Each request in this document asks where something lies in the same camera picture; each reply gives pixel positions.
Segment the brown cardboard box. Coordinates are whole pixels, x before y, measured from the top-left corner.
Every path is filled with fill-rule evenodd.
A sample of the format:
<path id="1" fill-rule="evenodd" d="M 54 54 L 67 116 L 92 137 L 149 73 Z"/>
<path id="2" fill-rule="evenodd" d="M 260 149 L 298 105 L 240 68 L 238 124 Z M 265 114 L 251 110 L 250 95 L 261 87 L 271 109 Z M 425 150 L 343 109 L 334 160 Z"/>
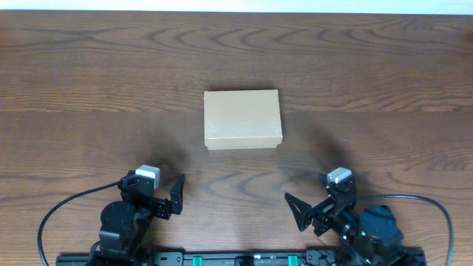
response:
<path id="1" fill-rule="evenodd" d="M 206 91 L 204 142 L 209 150 L 274 149 L 283 139 L 276 89 Z"/>

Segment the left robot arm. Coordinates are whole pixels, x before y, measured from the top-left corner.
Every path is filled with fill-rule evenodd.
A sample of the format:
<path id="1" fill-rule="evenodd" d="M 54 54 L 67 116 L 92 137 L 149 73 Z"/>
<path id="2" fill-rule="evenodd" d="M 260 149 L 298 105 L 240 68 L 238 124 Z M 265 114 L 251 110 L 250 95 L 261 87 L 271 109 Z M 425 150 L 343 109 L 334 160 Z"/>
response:
<path id="1" fill-rule="evenodd" d="M 181 174 L 167 199 L 156 198 L 158 169 L 150 177 L 130 170 L 118 182 L 122 200 L 108 204 L 101 212 L 98 249 L 90 252 L 88 265 L 153 265 L 151 251 L 141 245 L 152 220 L 169 219 L 183 210 L 186 176 Z"/>

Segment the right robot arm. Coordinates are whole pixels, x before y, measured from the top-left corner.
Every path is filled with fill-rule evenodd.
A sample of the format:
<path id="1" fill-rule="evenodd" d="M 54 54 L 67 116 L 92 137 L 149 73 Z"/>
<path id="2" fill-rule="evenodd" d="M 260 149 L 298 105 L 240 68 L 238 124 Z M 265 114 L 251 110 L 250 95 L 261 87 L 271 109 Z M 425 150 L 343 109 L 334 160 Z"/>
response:
<path id="1" fill-rule="evenodd" d="M 333 231 L 344 249 L 335 255 L 338 265 L 425 265 L 422 250 L 403 245 L 404 235 L 391 210 L 373 205 L 360 214 L 354 210 L 357 201 L 355 177 L 347 168 L 320 174 L 327 199 L 316 206 L 286 193 L 285 200 L 293 212 L 297 227 L 304 231 L 313 226 L 321 236 Z"/>

